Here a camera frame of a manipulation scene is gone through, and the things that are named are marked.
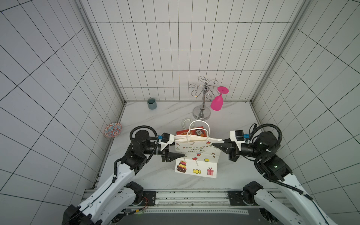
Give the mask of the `white Happy Every Day bag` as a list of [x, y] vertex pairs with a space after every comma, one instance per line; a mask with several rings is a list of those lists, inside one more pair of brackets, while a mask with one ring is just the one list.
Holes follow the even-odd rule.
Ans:
[[223, 143], [222, 139], [210, 137], [210, 126], [204, 123], [207, 128], [206, 137], [190, 135], [189, 129], [186, 135], [174, 137], [175, 151], [184, 154], [184, 158], [176, 159], [176, 173], [216, 178], [218, 172], [218, 160], [221, 150], [212, 146], [212, 143]]

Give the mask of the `red printed paper bag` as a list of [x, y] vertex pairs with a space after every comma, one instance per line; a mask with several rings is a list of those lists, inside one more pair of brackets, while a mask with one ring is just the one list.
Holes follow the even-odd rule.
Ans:
[[[196, 127], [196, 128], [193, 128], [191, 131], [190, 131], [190, 135], [195, 135], [195, 136], [200, 136], [200, 137], [207, 137], [206, 135], [206, 131], [203, 130], [204, 127]], [[176, 135], [186, 135], [188, 132], [188, 129], [186, 130], [181, 130], [181, 131], [177, 131], [176, 132]]]

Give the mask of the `green Fresh paper bag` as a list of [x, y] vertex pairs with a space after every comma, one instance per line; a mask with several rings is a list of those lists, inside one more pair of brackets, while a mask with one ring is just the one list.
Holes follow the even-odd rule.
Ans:
[[190, 118], [184, 119], [182, 121], [182, 128], [183, 130], [195, 128], [194, 120]]

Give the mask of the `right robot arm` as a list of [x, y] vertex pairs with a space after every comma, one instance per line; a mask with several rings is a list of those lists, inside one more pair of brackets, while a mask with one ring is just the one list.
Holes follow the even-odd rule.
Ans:
[[256, 181], [244, 186], [240, 194], [234, 194], [234, 198], [248, 206], [261, 206], [284, 225], [335, 224], [302, 187], [286, 162], [276, 155], [283, 139], [280, 128], [269, 123], [253, 124], [249, 132], [230, 131], [229, 139], [212, 145], [227, 154], [232, 162], [239, 157], [252, 161], [260, 175], [283, 193], [295, 211], [275, 199]]

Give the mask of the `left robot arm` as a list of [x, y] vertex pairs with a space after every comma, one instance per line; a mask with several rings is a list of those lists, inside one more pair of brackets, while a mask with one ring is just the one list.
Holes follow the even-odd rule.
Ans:
[[158, 135], [150, 126], [137, 126], [129, 136], [130, 144], [125, 155], [115, 160], [113, 174], [78, 206], [70, 205], [64, 211], [62, 224], [108, 225], [130, 205], [140, 205], [145, 200], [143, 187], [134, 182], [134, 177], [155, 153], [160, 153], [163, 162], [185, 156], [169, 151], [174, 145], [174, 135]]

